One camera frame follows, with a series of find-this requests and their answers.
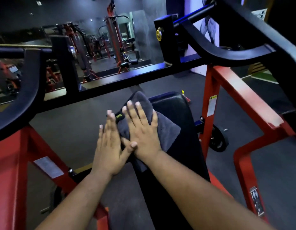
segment gray towel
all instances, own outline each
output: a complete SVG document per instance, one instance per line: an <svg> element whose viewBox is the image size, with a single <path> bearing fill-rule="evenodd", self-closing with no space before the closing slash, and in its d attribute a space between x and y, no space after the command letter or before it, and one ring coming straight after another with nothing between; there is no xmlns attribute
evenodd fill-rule
<svg viewBox="0 0 296 230"><path fill-rule="evenodd" d="M140 102L141 106L146 114L146 117L148 119L149 124L151 124L152 121L152 114L153 114L153 106L150 103L149 99L140 91L135 92L130 99L133 102L133 105L135 107L135 110L137 112L135 102ZM181 128L173 123L169 118L162 115L161 113L157 112L158 115L158 136L160 139L161 148L164 152L167 152L173 142L176 140L178 135L180 134ZM120 133L120 135L126 139L130 139L130 132L127 120L125 118L118 120L117 128ZM136 159L135 160L135 166L140 170L141 172L144 172L147 167L146 165Z"/></svg>

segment forearm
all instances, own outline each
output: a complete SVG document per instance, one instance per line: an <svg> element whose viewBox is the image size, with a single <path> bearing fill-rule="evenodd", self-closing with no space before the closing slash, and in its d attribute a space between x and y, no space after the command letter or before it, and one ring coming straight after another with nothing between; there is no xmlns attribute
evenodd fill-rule
<svg viewBox="0 0 296 230"><path fill-rule="evenodd" d="M195 230L273 229L166 153L146 164Z"/></svg>
<svg viewBox="0 0 296 230"><path fill-rule="evenodd" d="M85 229L110 179L103 172L89 174L36 229Z"/></svg>

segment label sticker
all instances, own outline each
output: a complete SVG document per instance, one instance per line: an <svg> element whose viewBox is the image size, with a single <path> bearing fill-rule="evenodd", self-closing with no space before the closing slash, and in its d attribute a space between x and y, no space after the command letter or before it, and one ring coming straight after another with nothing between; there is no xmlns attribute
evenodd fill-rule
<svg viewBox="0 0 296 230"><path fill-rule="evenodd" d="M64 174L63 171L47 156L34 161L34 163L52 179Z"/></svg>
<svg viewBox="0 0 296 230"><path fill-rule="evenodd" d="M210 97L209 108L207 109L207 117L210 115L214 115L215 107L216 107L216 100L217 100L217 95Z"/></svg>
<svg viewBox="0 0 296 230"><path fill-rule="evenodd" d="M260 200L260 197L259 197L258 188L256 186L252 187L250 189L250 194L251 194L252 201L253 201L253 204L254 204L254 206L256 208L258 216L259 217L263 216L264 215L264 210L263 210L261 200Z"/></svg>

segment fingernail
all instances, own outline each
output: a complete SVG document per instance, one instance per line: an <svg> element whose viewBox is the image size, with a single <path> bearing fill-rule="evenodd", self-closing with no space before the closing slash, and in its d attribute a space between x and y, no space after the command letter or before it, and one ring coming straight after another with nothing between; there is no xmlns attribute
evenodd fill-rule
<svg viewBox="0 0 296 230"><path fill-rule="evenodd" d="M132 143L131 143L131 147L132 147L132 148L135 148L136 145L137 145L137 142L132 142Z"/></svg>

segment black seat pad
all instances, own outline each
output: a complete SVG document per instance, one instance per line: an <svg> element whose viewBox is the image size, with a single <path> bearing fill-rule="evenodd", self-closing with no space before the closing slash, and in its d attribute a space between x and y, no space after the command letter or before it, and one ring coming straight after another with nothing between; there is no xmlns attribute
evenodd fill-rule
<svg viewBox="0 0 296 230"><path fill-rule="evenodd" d="M181 127L181 132L167 153L174 159L210 181L201 145L196 133L191 110L184 96L168 92L149 99L154 109ZM172 198L156 180L150 170L136 170L155 229L192 229Z"/></svg>

